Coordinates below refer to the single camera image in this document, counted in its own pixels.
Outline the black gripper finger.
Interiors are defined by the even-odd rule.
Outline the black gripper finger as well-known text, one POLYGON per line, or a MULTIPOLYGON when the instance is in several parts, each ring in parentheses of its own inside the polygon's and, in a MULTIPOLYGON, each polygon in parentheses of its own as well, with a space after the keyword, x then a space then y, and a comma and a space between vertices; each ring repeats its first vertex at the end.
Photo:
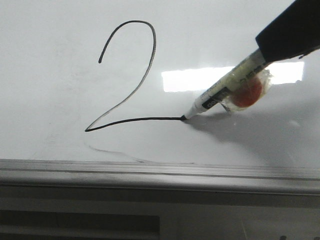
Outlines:
POLYGON ((320 1, 296 0, 255 38, 267 62, 299 56, 320 48, 320 1))

